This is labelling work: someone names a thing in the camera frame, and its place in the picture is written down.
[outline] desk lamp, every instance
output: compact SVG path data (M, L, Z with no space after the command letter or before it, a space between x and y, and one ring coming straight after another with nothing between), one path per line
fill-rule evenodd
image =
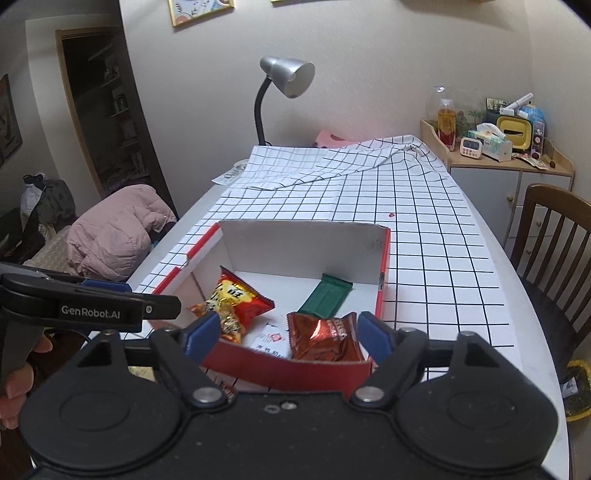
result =
M255 125L259 145L266 145L265 134L262 129L261 103L271 82L287 98L297 98L304 93L312 80L316 68L313 63L297 59L278 59L266 56L261 58L261 68L267 74L255 100Z

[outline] finger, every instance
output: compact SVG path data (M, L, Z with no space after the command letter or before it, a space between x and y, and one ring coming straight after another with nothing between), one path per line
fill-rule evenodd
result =
M29 364L12 372L6 378L4 389L8 398L24 395L33 387L33 368Z
M47 353L47 352L51 352L52 349L53 349L53 343L51 342L51 340L49 340L49 338L47 338L45 335L43 335L43 337L41 338L41 340L39 340L39 343L33 349L33 351L37 352L37 353Z
M10 400L7 398L0 400L0 419L7 420L17 417L21 412L21 408L25 404L26 400L26 395L19 395L18 397L12 398Z
M8 430L14 430L18 427L18 415L15 417L10 417L6 420L2 420L2 423Z

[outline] snack bag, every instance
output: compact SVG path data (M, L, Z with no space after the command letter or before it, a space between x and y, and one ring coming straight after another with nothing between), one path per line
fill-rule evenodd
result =
M204 303L189 307L197 317L214 310L220 316L222 338L241 343L252 319L275 308L275 303L221 267L222 276L212 295Z
M294 360L361 362L363 355L355 335L357 314L341 319L318 319L289 313L291 354Z

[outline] lamp neck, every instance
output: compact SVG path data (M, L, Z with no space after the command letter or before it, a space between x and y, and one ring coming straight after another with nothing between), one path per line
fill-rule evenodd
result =
M271 84L271 79L269 77L266 77L264 82L261 85L261 88L259 88L259 91L256 94L256 100L255 100L256 134L258 135L259 145L263 145L263 146L265 146L267 144L267 142L265 140L265 132L263 131L263 128L262 128L261 105L262 105L262 99L265 96L265 93L267 92L267 89L269 88L270 84Z

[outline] white wall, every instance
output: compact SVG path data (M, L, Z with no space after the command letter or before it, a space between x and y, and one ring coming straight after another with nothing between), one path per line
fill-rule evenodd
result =
M434 85L476 87L502 98L518 98L532 86L523 0L280 7L236 0L235 11L177 31L165 1L120 0L120 6L142 107L179 213L256 143L252 108L263 55L316 64L301 98L269 89L263 117L275 145L310 145L321 128L352 140L418 133Z
M26 42L24 21L0 18L0 77L8 73L22 135L22 146L0 167L0 213L20 206L24 175L43 171L57 177L33 94Z
M100 202L90 176L67 104L57 57L56 30L113 26L110 15L68 15L26 22L29 67L41 124L57 172L64 180L81 215Z
M591 200L591 30L557 0L525 4L535 104L544 111L547 136L574 164L573 191Z

